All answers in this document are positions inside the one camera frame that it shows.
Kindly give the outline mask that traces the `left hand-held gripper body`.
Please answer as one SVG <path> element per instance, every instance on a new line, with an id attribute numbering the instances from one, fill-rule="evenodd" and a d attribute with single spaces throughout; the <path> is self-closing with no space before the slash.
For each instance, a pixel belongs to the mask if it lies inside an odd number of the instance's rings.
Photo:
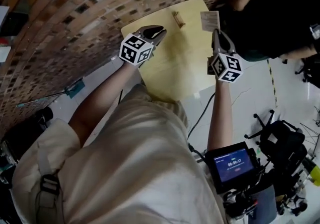
<path id="1" fill-rule="evenodd" d="M 148 60 L 154 49 L 151 39 L 137 32 L 129 33 L 120 46 L 119 58 L 133 66 L 138 66 Z"/>

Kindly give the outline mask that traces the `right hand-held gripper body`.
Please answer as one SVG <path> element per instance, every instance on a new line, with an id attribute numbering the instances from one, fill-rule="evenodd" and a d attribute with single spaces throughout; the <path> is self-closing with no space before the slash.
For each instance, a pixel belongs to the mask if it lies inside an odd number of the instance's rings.
<path id="1" fill-rule="evenodd" d="M 241 59 L 233 52 L 223 52 L 221 49 L 213 49 L 210 57 L 210 75 L 214 75 L 218 81 L 234 83 L 243 74 Z"/>

